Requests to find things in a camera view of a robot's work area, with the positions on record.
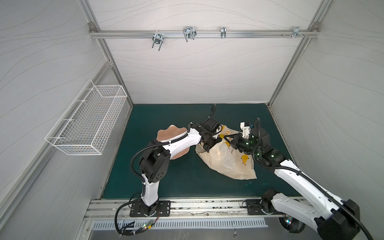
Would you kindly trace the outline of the banana print plastic bag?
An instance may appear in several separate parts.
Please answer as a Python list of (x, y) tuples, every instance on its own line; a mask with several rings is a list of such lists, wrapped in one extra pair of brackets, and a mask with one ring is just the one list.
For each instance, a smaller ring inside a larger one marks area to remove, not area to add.
[(240, 153), (226, 140), (206, 152), (199, 144), (196, 153), (212, 170), (235, 180), (253, 180), (257, 178), (254, 161), (250, 155)]

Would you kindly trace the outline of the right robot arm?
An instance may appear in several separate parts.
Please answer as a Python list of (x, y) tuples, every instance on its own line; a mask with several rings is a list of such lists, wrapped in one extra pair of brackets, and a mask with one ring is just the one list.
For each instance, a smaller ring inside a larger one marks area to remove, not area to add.
[(352, 240), (363, 228), (360, 208), (352, 200), (344, 201), (325, 190), (304, 174), (293, 161), (271, 148), (269, 135), (243, 138), (241, 133), (224, 136), (241, 153), (252, 156), (260, 167), (273, 172), (294, 188), (307, 203), (291, 199), (274, 190), (262, 196), (265, 213), (280, 212), (314, 229), (323, 240)]

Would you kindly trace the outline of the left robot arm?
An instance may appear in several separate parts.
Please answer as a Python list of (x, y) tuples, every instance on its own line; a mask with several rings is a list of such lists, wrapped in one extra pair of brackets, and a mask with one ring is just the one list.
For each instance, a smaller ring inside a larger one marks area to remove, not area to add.
[(191, 146), (203, 145), (208, 152), (213, 146), (221, 142), (218, 137), (221, 125), (214, 123), (193, 124), (180, 134), (165, 140), (154, 140), (149, 149), (144, 150), (139, 162), (143, 191), (141, 204), (154, 207), (158, 204), (158, 189), (160, 180), (166, 175), (172, 158), (188, 150)]

